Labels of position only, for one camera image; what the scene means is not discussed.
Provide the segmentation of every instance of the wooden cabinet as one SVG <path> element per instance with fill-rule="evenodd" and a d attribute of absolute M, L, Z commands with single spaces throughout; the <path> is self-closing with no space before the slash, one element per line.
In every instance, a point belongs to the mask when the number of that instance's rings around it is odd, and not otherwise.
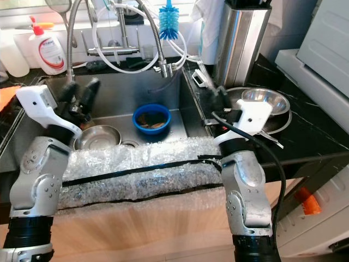
<path fill-rule="evenodd" d="M 271 203 L 279 190 L 280 182 L 266 185 Z M 0 229 L 3 242 L 7 225 Z M 56 262 L 129 261 L 232 245 L 222 187 L 59 211 L 51 231 Z"/>

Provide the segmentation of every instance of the faucet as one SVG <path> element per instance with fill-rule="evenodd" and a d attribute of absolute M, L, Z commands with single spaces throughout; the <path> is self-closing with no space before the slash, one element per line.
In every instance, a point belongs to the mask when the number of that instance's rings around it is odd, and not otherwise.
<path fill-rule="evenodd" d="M 71 12 L 70 12 L 70 17 L 69 17 L 69 23 L 68 23 L 68 37 L 67 37 L 67 78 L 68 82 L 72 82 L 75 79 L 74 76 L 74 71 L 73 71 L 73 59 L 72 59 L 72 45 L 71 41 L 73 39 L 73 31 L 74 31 L 74 23 L 75 23 L 75 17 L 77 13 L 77 9 L 80 5 L 82 0 L 75 0 L 73 3 L 73 6 L 71 7 Z M 159 67 L 154 67 L 156 72 L 160 72 L 163 78 L 168 78 L 173 76 L 173 68 L 172 64 L 167 64 L 166 59 L 164 57 L 163 49 L 161 47 L 160 43 L 160 37 L 159 37 L 159 32 L 158 29 L 155 25 L 155 22 L 146 7 L 146 5 L 142 2 L 142 0 L 136 0 L 137 3 L 140 5 L 142 10 L 144 11 L 145 15 L 147 16 L 147 19 L 150 22 L 154 37 L 155 37 L 155 43 L 158 49 L 158 54 L 159 54 Z M 114 1 L 110 0 L 110 4 L 113 6 Z M 97 15 L 95 12 L 95 7 L 93 6 L 93 3 L 91 0 L 86 0 L 86 6 L 87 6 L 87 11 L 88 11 L 88 17 L 90 19 L 91 25 L 94 22 L 97 22 Z M 102 47 L 101 51 L 103 52 L 104 55 L 114 55 L 114 52 L 117 52 L 120 55 L 127 55 L 130 53 L 135 53 L 139 52 L 139 35 L 137 31 L 137 39 L 138 39 L 138 48 L 134 46 L 130 46 L 128 44 L 128 39 L 127 39 L 127 33 L 126 33 L 126 26 L 125 26 L 125 18 L 123 15 L 123 10 L 122 8 L 116 8 L 116 12 L 119 17 L 119 22 L 120 22 L 120 28 L 121 28 L 121 34 L 122 34 L 122 43 L 123 46 L 110 46 L 110 47 Z M 95 55 L 97 56 L 98 53 L 95 48 L 92 49 L 87 49 L 86 41 L 84 36 L 83 37 L 83 42 L 86 48 L 86 53 L 88 55 Z"/>

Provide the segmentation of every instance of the bubble wrap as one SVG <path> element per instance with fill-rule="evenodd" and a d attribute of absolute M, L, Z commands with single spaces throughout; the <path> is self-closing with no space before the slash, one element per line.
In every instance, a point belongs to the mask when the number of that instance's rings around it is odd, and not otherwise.
<path fill-rule="evenodd" d="M 137 148 L 116 146 L 106 150 L 80 150 L 71 154 L 63 180 L 197 159 L 197 156 L 202 154 L 220 154 L 219 149 L 213 144 L 213 138 L 187 138 Z M 215 183 L 221 183 L 220 173 L 215 167 L 203 163 L 186 164 L 62 188 L 58 208 L 143 199 Z"/>
<path fill-rule="evenodd" d="M 66 219 L 85 218 L 88 213 L 124 212 L 128 209 L 142 210 L 209 210 L 222 206 L 225 203 L 225 190 L 223 187 L 203 189 L 181 195 L 169 195 L 162 198 L 150 199 L 140 202 L 100 203 L 73 209 L 59 210 L 55 214 L 55 224 Z"/>

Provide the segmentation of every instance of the orange object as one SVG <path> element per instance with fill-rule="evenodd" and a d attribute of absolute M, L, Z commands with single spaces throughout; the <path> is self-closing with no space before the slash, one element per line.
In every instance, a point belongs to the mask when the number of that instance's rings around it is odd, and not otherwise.
<path fill-rule="evenodd" d="M 294 197 L 302 203 L 305 215 L 316 215 L 321 213 L 321 207 L 316 198 L 305 187 L 302 187 Z"/>
<path fill-rule="evenodd" d="M 35 23 L 35 17 L 34 16 L 29 16 L 30 17 L 30 19 L 32 20 L 32 22 L 33 22 L 33 27 L 34 27 L 34 24 L 36 25 L 36 26 L 40 26 L 42 29 L 50 29 L 50 28 L 52 28 L 53 26 L 55 26 L 55 24 L 54 23 L 49 23 L 49 22 L 41 22 L 41 23 Z"/>
<path fill-rule="evenodd" d="M 20 88 L 20 86 L 12 86 L 0 89 L 0 112 L 11 101 L 12 97 L 16 94 L 16 90 L 18 88 Z"/>
<path fill-rule="evenodd" d="M 42 29 L 51 29 L 53 26 L 55 26 L 54 23 L 37 23 L 38 26 L 40 26 Z"/>

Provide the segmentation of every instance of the blue bowl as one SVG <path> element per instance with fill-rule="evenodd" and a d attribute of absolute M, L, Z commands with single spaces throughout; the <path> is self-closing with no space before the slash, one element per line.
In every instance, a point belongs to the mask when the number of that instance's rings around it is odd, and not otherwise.
<path fill-rule="evenodd" d="M 159 127 L 159 128 L 150 129 L 150 128 L 141 127 L 137 123 L 137 118 L 140 115 L 142 115 L 143 113 L 146 113 L 146 112 L 160 112 L 160 113 L 163 113 L 165 115 L 167 121 L 166 121 L 166 123 L 162 127 Z M 138 128 L 141 132 L 143 132 L 143 133 L 145 133 L 147 135 L 157 135 L 157 134 L 160 134 L 161 132 L 163 132 L 165 130 L 165 128 L 170 124 L 171 113 L 170 113 L 169 109 L 167 109 L 167 107 L 165 107 L 163 105 L 147 104 L 147 105 L 143 105 L 143 106 L 137 108 L 137 110 L 133 114 L 132 121 L 133 121 L 133 124 L 136 126 L 136 128 Z"/>

